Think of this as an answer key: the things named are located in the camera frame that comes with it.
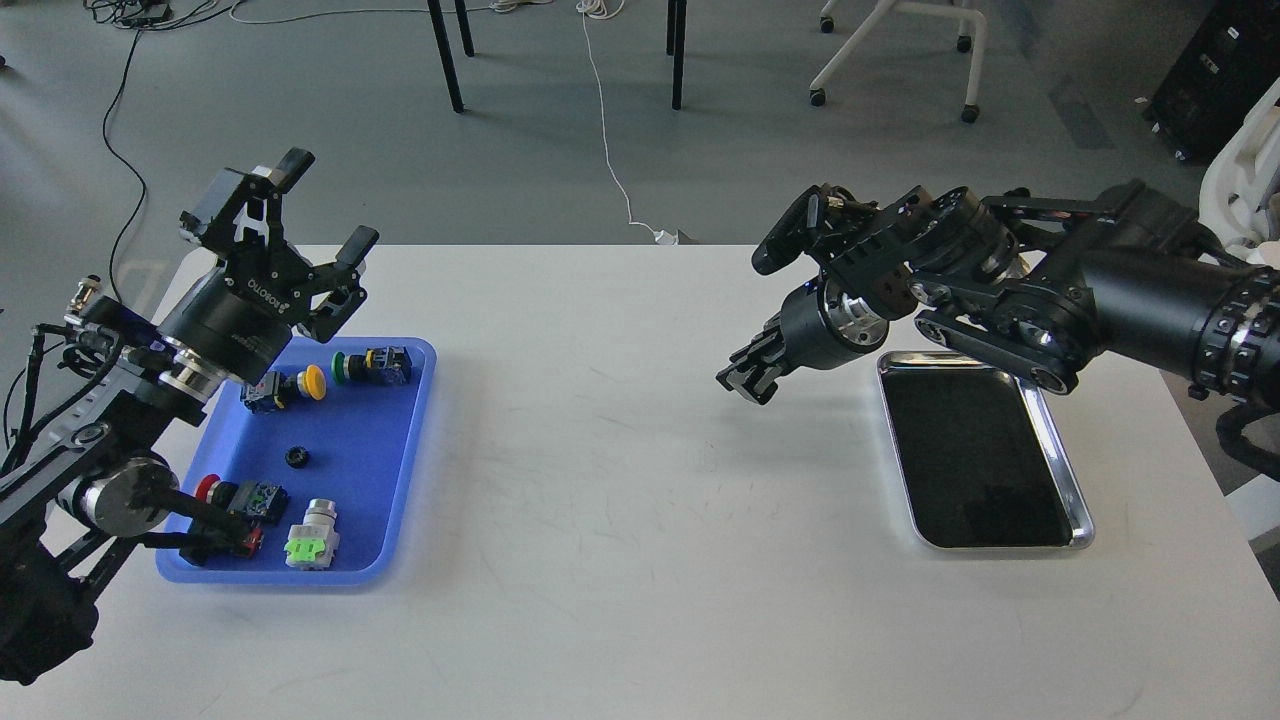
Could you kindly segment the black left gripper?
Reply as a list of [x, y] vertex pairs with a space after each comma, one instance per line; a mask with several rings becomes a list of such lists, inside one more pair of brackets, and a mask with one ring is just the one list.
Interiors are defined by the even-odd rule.
[[284, 240], [282, 199], [314, 163], [312, 152], [293, 147], [275, 167], [225, 168], [196, 209], [180, 214], [180, 237], [219, 261], [165, 316], [164, 340], [253, 384], [293, 328], [326, 343], [351, 319], [367, 297], [361, 266], [379, 232], [357, 225], [334, 261], [315, 268]]

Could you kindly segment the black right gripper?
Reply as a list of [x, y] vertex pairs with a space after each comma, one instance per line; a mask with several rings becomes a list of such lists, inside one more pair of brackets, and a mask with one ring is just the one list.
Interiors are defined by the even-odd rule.
[[809, 281], [794, 290], [751, 341], [716, 374], [727, 391], [751, 404], [768, 404], [778, 379], [799, 368], [829, 370], [878, 350], [890, 322], [867, 301], [832, 281]]

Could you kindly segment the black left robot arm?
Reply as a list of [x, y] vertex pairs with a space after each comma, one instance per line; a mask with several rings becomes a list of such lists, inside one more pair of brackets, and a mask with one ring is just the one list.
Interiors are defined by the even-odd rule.
[[224, 380], [257, 383], [294, 334], [326, 342], [364, 302], [375, 229], [356, 228], [324, 264], [284, 237], [282, 200], [312, 164], [292, 149], [274, 167], [215, 176], [180, 236], [216, 263], [161, 323], [87, 275], [61, 325], [36, 325], [27, 395], [49, 334], [65, 338], [84, 384], [42, 416], [27, 400], [3, 462], [5, 680], [28, 685], [92, 644], [97, 600], [134, 548], [253, 539], [242, 516], [180, 492], [154, 445], [175, 420], [198, 425]]

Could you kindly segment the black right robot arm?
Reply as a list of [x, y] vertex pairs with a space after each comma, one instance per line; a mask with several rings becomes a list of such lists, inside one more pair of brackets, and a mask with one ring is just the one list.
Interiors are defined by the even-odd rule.
[[751, 264], [769, 275], [800, 256], [818, 274], [718, 373], [750, 402], [801, 366], [870, 354], [910, 316], [929, 341], [1055, 395], [1115, 352], [1188, 380], [1194, 398], [1231, 397], [1222, 451], [1277, 477], [1277, 455], [1244, 434], [1277, 414], [1277, 270], [1233, 256], [1194, 210], [1138, 179], [1092, 201], [915, 187], [890, 205], [814, 184]]

